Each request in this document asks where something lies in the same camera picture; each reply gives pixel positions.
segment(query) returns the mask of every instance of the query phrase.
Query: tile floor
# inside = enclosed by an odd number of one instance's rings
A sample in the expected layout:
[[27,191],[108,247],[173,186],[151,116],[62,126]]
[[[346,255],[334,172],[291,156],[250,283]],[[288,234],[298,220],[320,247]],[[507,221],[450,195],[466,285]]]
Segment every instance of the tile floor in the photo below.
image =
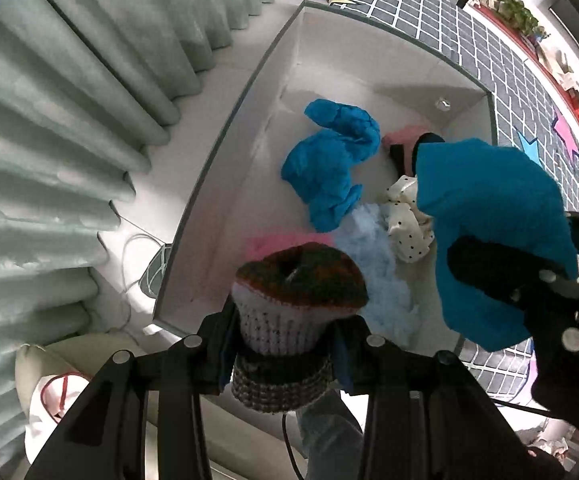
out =
[[232,32],[232,46],[214,51],[216,66],[200,74],[201,94],[175,101],[182,119],[168,128],[172,140],[166,146],[147,147],[152,170],[129,175],[136,199],[114,202],[121,225],[99,235],[109,260],[93,272],[100,293],[87,306],[96,330],[122,326],[131,309],[127,328],[145,350],[159,351],[177,339],[165,331],[143,333],[151,323],[155,302],[132,284],[159,246],[173,241],[196,179],[234,103],[271,41],[302,1],[276,0],[265,5],[260,16],[250,18],[247,29]]

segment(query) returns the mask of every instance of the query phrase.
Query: person's leg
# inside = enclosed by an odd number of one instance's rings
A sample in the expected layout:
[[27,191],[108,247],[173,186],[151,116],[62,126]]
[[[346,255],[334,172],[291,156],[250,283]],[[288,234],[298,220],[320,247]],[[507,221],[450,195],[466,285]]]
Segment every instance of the person's leg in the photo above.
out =
[[307,480],[356,480],[363,433],[336,390],[297,410],[303,449],[309,460]]

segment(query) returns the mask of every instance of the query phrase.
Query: cable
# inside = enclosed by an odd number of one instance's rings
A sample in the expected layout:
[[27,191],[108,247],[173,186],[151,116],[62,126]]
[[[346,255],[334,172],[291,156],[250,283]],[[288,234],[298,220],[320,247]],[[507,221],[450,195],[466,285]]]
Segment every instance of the cable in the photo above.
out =
[[495,400],[492,399],[495,404],[499,404],[501,406],[507,406],[508,408],[514,408],[515,410],[521,410],[521,412],[529,412],[534,413],[536,415],[543,415],[549,418],[557,418],[554,416],[552,412],[548,412],[547,410],[539,410],[538,408],[529,408],[528,406],[520,406],[519,404],[514,404],[512,402],[506,402],[505,400]]
[[283,424],[283,438],[285,439],[285,447],[287,447],[287,454],[289,455],[289,460],[291,462],[292,468],[294,468],[294,473],[298,477],[298,480],[305,480],[298,470],[298,465],[296,464],[296,459],[294,458],[294,452],[291,450],[291,445],[289,443],[289,437],[287,436],[287,413],[283,413],[282,418]]

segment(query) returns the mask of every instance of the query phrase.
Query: multicolored knit item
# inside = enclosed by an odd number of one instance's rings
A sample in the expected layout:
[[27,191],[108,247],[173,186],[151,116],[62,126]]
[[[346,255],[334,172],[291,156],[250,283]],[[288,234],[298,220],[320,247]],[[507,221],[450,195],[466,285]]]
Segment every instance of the multicolored knit item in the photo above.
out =
[[332,371],[319,340],[330,322],[368,301],[352,259],[315,242],[242,266],[232,298],[246,346],[234,365],[234,396],[265,413],[306,406],[327,390]]

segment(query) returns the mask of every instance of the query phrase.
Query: white box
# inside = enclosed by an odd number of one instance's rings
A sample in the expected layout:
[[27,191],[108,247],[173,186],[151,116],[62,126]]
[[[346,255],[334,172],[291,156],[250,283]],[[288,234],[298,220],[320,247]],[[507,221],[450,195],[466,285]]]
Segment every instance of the white box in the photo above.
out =
[[[313,231],[280,168],[298,141],[320,130],[303,115],[319,97],[364,108],[383,135],[426,123],[448,142],[496,139],[491,93],[442,54],[359,14],[304,2],[253,73],[196,183],[156,303],[159,325],[194,333],[220,311],[247,238]],[[437,108],[441,98],[449,111]],[[364,184],[363,202],[377,202],[398,177],[382,148],[352,176]],[[442,321],[434,261],[435,247],[399,265],[423,314],[413,350],[429,355],[458,339]]]

